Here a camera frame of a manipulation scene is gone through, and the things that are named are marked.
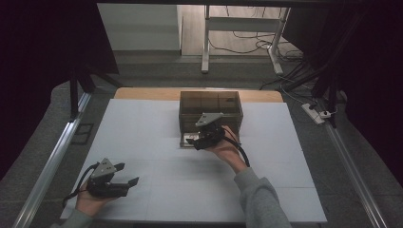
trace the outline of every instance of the black curtain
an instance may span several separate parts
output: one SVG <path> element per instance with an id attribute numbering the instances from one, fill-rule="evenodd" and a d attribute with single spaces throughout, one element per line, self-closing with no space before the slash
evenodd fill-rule
<path id="1" fill-rule="evenodd" d="M 1 178 L 42 120 L 51 90 L 87 65 L 118 73 L 95 3 L 0 3 Z"/>
<path id="2" fill-rule="evenodd" d="M 349 120 L 403 186 L 403 3 L 373 2 L 340 63 Z"/>

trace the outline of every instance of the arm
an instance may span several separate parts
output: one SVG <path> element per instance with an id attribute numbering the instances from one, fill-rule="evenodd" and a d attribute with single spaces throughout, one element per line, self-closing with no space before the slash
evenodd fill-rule
<path id="1" fill-rule="evenodd" d="M 86 182 L 81 186 L 77 196 L 75 209 L 63 225 L 52 224 L 50 228 L 87 228 L 93 221 L 93 217 L 114 198 L 94 198 L 86 190 Z"/>
<path id="2" fill-rule="evenodd" d="M 223 126 L 225 136 L 233 138 L 228 126 Z M 235 183 L 240 189 L 240 206 L 245 214 L 247 227 L 291 227 L 282 211 L 276 190 L 266 178 L 259 179 L 252 168 L 248 168 L 237 148 L 227 141 L 207 148 L 221 160 L 227 162 L 236 173 Z"/>
<path id="3" fill-rule="evenodd" d="M 291 228 L 269 180 L 259 179 L 252 168 L 247 168 L 239 172 L 234 181 L 240 189 L 240 206 L 245 213 L 246 227 Z"/>

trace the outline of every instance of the power strip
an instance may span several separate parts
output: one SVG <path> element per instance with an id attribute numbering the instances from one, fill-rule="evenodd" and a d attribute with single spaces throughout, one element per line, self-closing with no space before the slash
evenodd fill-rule
<path id="1" fill-rule="evenodd" d="M 328 111 L 322 111 L 322 112 L 319 112 L 319 116 L 322 119 L 326 119 L 326 118 L 331 118 L 332 114 Z"/>
<path id="2" fill-rule="evenodd" d="M 325 121 L 320 118 L 319 113 L 317 113 L 314 109 L 309 109 L 310 104 L 303 104 L 301 107 L 305 110 L 305 112 L 314 120 L 317 124 L 323 124 Z"/>

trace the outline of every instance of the wooden table edge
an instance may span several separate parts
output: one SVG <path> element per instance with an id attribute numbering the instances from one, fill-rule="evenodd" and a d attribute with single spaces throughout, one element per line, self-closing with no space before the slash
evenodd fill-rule
<path id="1" fill-rule="evenodd" d="M 114 99 L 178 101 L 181 91 L 238 91 L 240 100 L 247 103 L 283 103 L 281 94 L 273 90 L 212 87 L 121 87 Z"/>

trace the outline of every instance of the wall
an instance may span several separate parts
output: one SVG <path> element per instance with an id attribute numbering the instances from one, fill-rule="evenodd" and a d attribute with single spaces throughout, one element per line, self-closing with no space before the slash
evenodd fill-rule
<path id="1" fill-rule="evenodd" d="M 176 5 L 98 4 L 113 50 L 179 50 L 182 22 L 179 8 Z"/>

